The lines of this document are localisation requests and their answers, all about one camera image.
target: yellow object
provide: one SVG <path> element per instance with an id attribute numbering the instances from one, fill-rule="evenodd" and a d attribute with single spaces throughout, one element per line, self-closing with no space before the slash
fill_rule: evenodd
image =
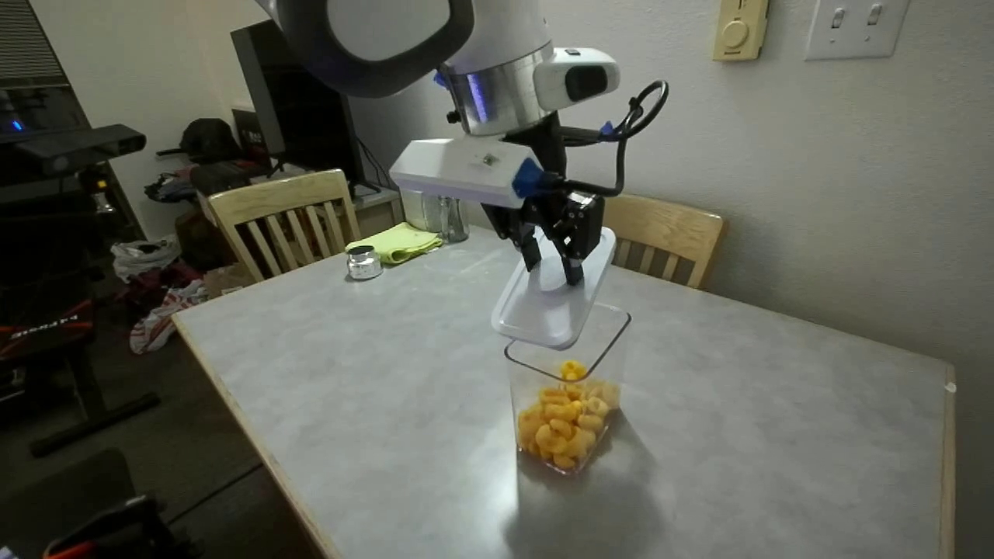
<path id="1" fill-rule="evenodd" d="M 398 264 L 419 259 L 419 256 L 433 252 L 436 245 L 440 245 L 440 236 L 427 232 L 427 230 L 412 230 L 409 224 L 395 224 L 391 230 L 347 244 L 347 250 L 354 250 L 354 245 L 374 245 L 378 264 L 398 266 Z"/>
<path id="2" fill-rule="evenodd" d="M 564 362 L 564 363 L 560 363 L 560 379 L 578 383 L 578 379 L 585 379 L 585 375 L 587 375 L 587 368 L 585 368 L 582 362 Z"/>
<path id="3" fill-rule="evenodd" d="M 560 375 L 582 375 L 576 384 L 546 384 L 520 413 L 520 451 L 560 472 L 585 467 L 605 432 L 605 416 L 620 408 L 620 384 L 587 379 L 587 368 L 564 362 Z"/>

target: transparent container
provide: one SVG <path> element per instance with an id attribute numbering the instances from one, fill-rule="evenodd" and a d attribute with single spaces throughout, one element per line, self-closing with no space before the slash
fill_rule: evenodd
<path id="1" fill-rule="evenodd" d="M 524 342 L 504 347 L 523 459 L 560 474 L 587 469 L 621 410 L 627 325 L 627 311 L 593 305 L 582 339 L 565 351 Z"/>

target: wall plate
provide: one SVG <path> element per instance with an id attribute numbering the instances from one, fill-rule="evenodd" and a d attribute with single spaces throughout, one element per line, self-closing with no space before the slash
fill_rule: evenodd
<path id="1" fill-rule="evenodd" d="M 909 0 L 817 0 L 804 59 L 889 59 Z"/>

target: cheese puff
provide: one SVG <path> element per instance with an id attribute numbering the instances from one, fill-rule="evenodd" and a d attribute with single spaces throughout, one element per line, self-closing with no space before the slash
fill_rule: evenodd
<path id="1" fill-rule="evenodd" d="M 560 438 L 573 438 L 573 424 L 565 424 L 565 420 L 550 420 L 546 424 Z"/>
<path id="2" fill-rule="evenodd" d="M 553 462 L 557 462 L 557 469 L 564 469 L 564 472 L 578 469 L 578 459 L 573 459 L 573 457 L 553 457 Z"/>
<path id="3" fill-rule="evenodd" d="M 585 430 L 591 430 L 591 432 L 601 432 L 601 430 L 602 430 L 602 416 L 585 413 L 585 416 L 578 416 L 578 427 L 585 427 Z"/>

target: floor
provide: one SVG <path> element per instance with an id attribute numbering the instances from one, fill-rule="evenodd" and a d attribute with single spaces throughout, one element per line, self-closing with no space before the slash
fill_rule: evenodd
<path id="1" fill-rule="evenodd" d="M 29 453 L 29 440 L 71 427 L 74 403 L 62 401 L 36 413 L 7 413 L 0 420 L 0 499 L 104 447 L 118 447 L 136 488 L 164 499 L 163 515 L 194 541 L 200 556 L 316 556 L 276 485 L 259 467 L 251 444 L 178 336 L 163 351 L 133 357 L 126 320 L 116 311 L 104 311 L 90 357 L 109 403 L 144 393 L 157 393 L 163 403 L 43 459 Z"/>

